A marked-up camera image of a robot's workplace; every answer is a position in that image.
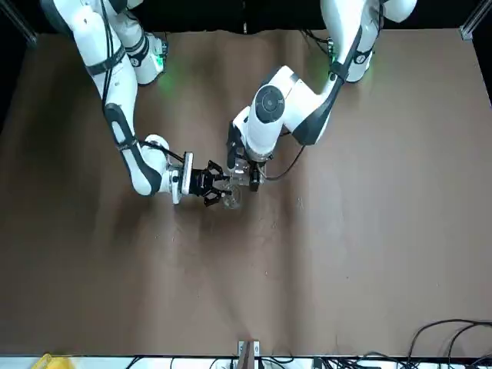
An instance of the black wire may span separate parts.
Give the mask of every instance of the black wire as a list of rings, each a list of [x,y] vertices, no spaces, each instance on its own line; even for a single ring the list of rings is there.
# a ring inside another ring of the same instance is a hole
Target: black wire
[[[482,362],[482,361],[485,361],[486,359],[490,359],[492,358],[492,354],[488,354],[488,355],[485,355],[485,356],[482,356],[480,357],[479,359],[477,359],[476,361],[474,361],[473,363],[471,363],[471,366],[474,367],[476,366],[478,363]]]
[[[304,145],[301,150],[299,150],[298,152],[298,155],[295,157],[295,159],[292,161],[291,165],[288,166],[288,168],[284,171],[284,173],[282,173],[281,175],[276,175],[274,177],[268,177],[263,171],[261,171],[260,168],[258,168],[258,171],[260,172],[261,176],[267,180],[267,181],[278,181],[279,179],[282,179],[283,177],[285,177],[289,171],[291,171],[291,169],[294,167],[295,163],[298,162],[302,152],[304,151],[304,149],[306,148],[306,145]]]
[[[282,365],[281,363],[278,363],[277,361],[273,361],[273,360],[270,360],[270,359],[264,359],[262,357],[259,357],[258,358],[258,363],[261,363],[263,361],[266,361],[267,363],[270,363],[270,364],[275,364],[275,365],[277,365],[281,369],[285,369],[285,366]]]
[[[217,361],[218,361],[218,357],[214,361],[212,361],[212,364],[210,364],[210,367],[208,369],[212,369],[212,367]]]
[[[378,352],[378,351],[369,351],[364,356],[359,357],[359,359],[357,361],[371,360],[371,359],[373,359],[371,356],[372,357],[373,356],[383,357],[386,360],[393,361],[394,363],[397,363],[397,364],[401,365],[402,367],[404,367],[406,369],[417,369],[418,368],[418,364],[420,363],[420,361],[418,361],[417,363],[411,363],[409,361],[407,361],[407,362],[401,361],[401,360],[399,360],[399,359],[397,359],[395,357],[391,357],[391,356],[388,356],[386,354],[382,354],[381,352]]]
[[[130,369],[131,367],[133,367],[135,365],[135,363],[139,360],[141,360],[143,358],[143,356],[135,356],[131,361],[130,361],[130,364],[128,364],[128,366],[125,368],[125,369]]]
[[[309,45],[309,42],[308,42],[307,37],[310,37],[311,39],[313,39],[313,40],[314,40],[314,43],[316,44],[316,46],[317,46],[317,47],[318,47],[318,48],[319,48],[319,49],[320,49],[320,50],[321,50],[321,51],[322,51],[325,55],[328,55],[328,51],[327,51],[327,50],[325,50],[325,49],[323,48],[323,46],[321,46],[321,43],[322,43],[322,42],[317,41],[317,40],[316,40],[316,38],[314,38],[314,36],[313,36],[313,35],[312,35],[312,37],[311,37],[311,36],[310,36],[308,33],[306,33],[305,31],[299,31],[299,32],[300,32],[300,33],[304,36],[304,40],[306,41],[306,43],[307,43],[308,45]]]
[[[113,56],[114,45],[113,38],[111,35],[111,28],[108,20],[108,13],[106,12],[106,7],[104,0],[101,0],[101,10],[102,10],[102,20],[105,24],[105,34],[106,34],[106,57],[109,59]],[[113,74],[113,68],[109,68],[105,73],[105,83],[102,89],[102,107],[106,106],[106,99],[108,98],[109,85],[111,84],[111,77]]]
[[[470,319],[445,319],[443,321],[435,321],[433,323],[424,325],[422,328],[420,328],[417,333],[414,335],[414,338],[412,339],[410,348],[408,350],[407,354],[407,361],[410,362],[411,356],[414,352],[415,348],[415,343],[417,342],[417,338],[421,335],[421,333],[431,327],[435,327],[436,325],[441,325],[441,324],[448,324],[448,323],[468,323],[468,324],[483,324],[487,326],[492,327],[492,321],[472,321]]]
[[[467,325],[466,327],[461,328],[453,337],[453,339],[449,343],[449,348],[447,349],[447,365],[451,365],[451,354],[453,352],[453,346],[458,337],[460,337],[464,332],[468,331],[471,328],[474,327],[489,327],[492,328],[492,324],[489,322],[475,322],[473,324]]]
[[[172,156],[174,159],[176,159],[177,161],[179,161],[181,163],[184,163],[185,162],[185,160],[183,159],[183,157],[181,157],[178,154],[175,154],[174,152],[172,152],[171,150],[168,150],[167,148],[163,148],[162,146],[157,145],[157,144],[155,144],[153,142],[140,141],[140,140],[138,140],[138,143],[140,145],[142,145],[142,146],[148,146],[149,148],[155,148],[157,150],[161,150],[165,154],[167,154],[169,156]]]
[[[275,363],[277,364],[290,364],[291,362],[294,361],[294,358],[291,357],[289,360],[286,360],[286,361],[281,361],[281,360],[278,360],[277,358],[275,357],[270,357],[269,360],[272,360],[272,361],[275,361]]]
[[[313,40],[316,42],[320,42],[321,44],[327,44],[328,40],[325,40],[324,38],[319,38],[310,29],[303,29],[302,30],[307,36],[311,37]]]

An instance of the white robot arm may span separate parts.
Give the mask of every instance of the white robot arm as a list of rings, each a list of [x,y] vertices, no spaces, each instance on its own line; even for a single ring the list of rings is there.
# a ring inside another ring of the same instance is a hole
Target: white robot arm
[[[145,33],[127,10],[143,0],[41,0],[52,26],[74,39],[85,67],[102,99],[102,109],[116,147],[125,161],[134,189],[142,195],[167,192],[177,204],[182,195],[203,196],[206,205],[227,192],[214,187],[227,180],[209,161],[204,170],[192,168],[193,154],[180,157],[158,135],[144,141],[133,124],[138,85],[155,80],[164,70],[168,45]],[[171,157],[177,163],[171,163]]]
[[[250,189],[257,191],[264,178],[261,168],[271,158],[283,127],[300,145],[316,144],[342,85],[359,81],[367,70],[383,17],[401,22],[416,2],[321,0],[321,14],[336,55],[327,82],[317,95],[283,66],[261,84],[251,106],[243,109],[229,128],[228,169],[233,177],[248,171]],[[239,165],[239,161],[248,164]]]

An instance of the cable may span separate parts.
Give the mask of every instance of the cable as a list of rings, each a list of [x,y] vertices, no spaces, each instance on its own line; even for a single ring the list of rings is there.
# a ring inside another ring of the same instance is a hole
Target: cable
[[[161,150],[166,155],[172,156],[174,159],[176,159],[177,161],[179,161],[181,163],[184,163],[185,162],[185,160],[183,159],[183,157],[181,157],[178,154],[175,154],[174,152],[172,152],[171,150],[168,150],[167,148],[163,148],[162,146],[157,145],[157,144],[155,144],[153,142],[138,140],[138,143],[140,145],[142,145],[142,146],[148,146],[149,148],[155,148],[157,150]]]
[[[460,337],[464,332],[468,331],[469,329],[473,327],[489,327],[492,328],[492,324],[488,322],[476,322],[470,325],[467,325],[466,327],[461,328],[453,337],[453,339],[449,343],[449,348],[447,349],[447,365],[451,365],[451,353],[453,352],[453,346],[458,337]]]
[[[141,360],[143,358],[143,356],[135,356],[131,361],[130,361],[130,364],[127,365],[127,367],[125,369],[130,369],[131,367],[133,367],[135,365],[135,363],[139,360]]]
[[[313,40],[316,42],[320,42],[321,44],[327,44],[328,40],[325,40],[324,38],[319,38],[310,29],[303,29],[302,30],[307,36],[311,37]]]
[[[314,43],[316,44],[316,46],[324,54],[328,55],[328,51],[321,46],[321,44],[328,44],[328,40],[324,40],[322,38],[316,37],[315,35],[313,35],[313,32],[311,32],[311,31],[309,31],[307,29],[300,30],[299,32],[304,37],[304,40],[306,41],[307,45],[309,45],[309,41],[308,41],[308,37],[309,37],[309,38],[311,38],[314,41]]]
[[[212,367],[214,366],[214,364],[218,361],[218,357],[215,358],[214,361],[212,361],[212,364],[210,364],[210,367],[208,369],[212,369]]]
[[[295,157],[295,159],[292,161],[291,165],[288,166],[288,168],[281,174],[281,175],[276,175],[274,177],[268,177],[263,171],[261,171],[260,167],[258,167],[258,171],[260,172],[261,177],[263,177],[266,181],[278,181],[279,179],[282,179],[285,177],[289,171],[294,167],[295,163],[298,162],[302,152],[306,148],[306,145],[301,147],[301,150],[299,150],[298,155]]]
[[[270,363],[270,364],[275,364],[277,365],[280,369],[285,369],[285,366],[282,365],[281,363],[278,363],[277,361],[273,361],[273,360],[270,360],[270,359],[264,359],[262,357],[259,357],[258,358],[258,367],[264,367],[263,365],[263,361],[266,361],[267,363]]]
[[[290,358],[289,360],[287,360],[287,361],[280,361],[280,360],[276,359],[275,357],[270,357],[270,358],[269,358],[269,360],[275,361],[275,363],[277,363],[277,364],[290,364],[291,362],[293,362],[293,361],[294,361],[294,358],[293,358],[293,357],[291,357],[291,358]]]
[[[487,326],[492,327],[492,321],[472,321],[469,319],[445,319],[443,321],[435,321],[434,323],[424,325],[422,328],[420,328],[417,331],[417,333],[414,335],[414,338],[412,339],[412,342],[411,342],[411,345],[410,345],[410,348],[409,348],[408,354],[407,354],[407,361],[410,361],[412,353],[414,352],[415,343],[417,342],[417,338],[421,335],[421,333],[423,331],[425,331],[431,327],[435,327],[436,325],[448,324],[448,323],[483,324],[483,325],[487,325]]]
[[[492,354],[482,356],[479,359],[477,359],[476,361],[474,361],[473,363],[471,363],[471,366],[475,367],[475,366],[477,366],[478,363],[485,361],[486,359],[490,359],[490,358],[492,358]]]
[[[114,45],[113,38],[111,35],[111,27],[109,25],[108,13],[106,12],[106,7],[104,0],[101,0],[101,10],[102,10],[102,20],[105,24],[105,34],[106,34],[106,58],[109,59],[113,56]],[[113,74],[113,68],[109,68],[105,74],[105,83],[102,89],[102,107],[106,106],[106,99],[108,98],[109,85],[111,84],[111,77]]]

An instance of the transparent object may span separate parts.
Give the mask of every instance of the transparent object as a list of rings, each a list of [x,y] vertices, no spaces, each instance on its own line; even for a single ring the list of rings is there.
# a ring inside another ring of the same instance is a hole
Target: transparent object
[[[233,170],[230,170],[231,180],[233,185],[248,186],[249,185],[249,164],[244,159],[236,158],[236,165]]]
[[[224,190],[231,192],[231,194],[227,194],[222,198],[224,207],[232,210],[239,209],[241,207],[241,188],[239,185],[229,182],[224,186]]]

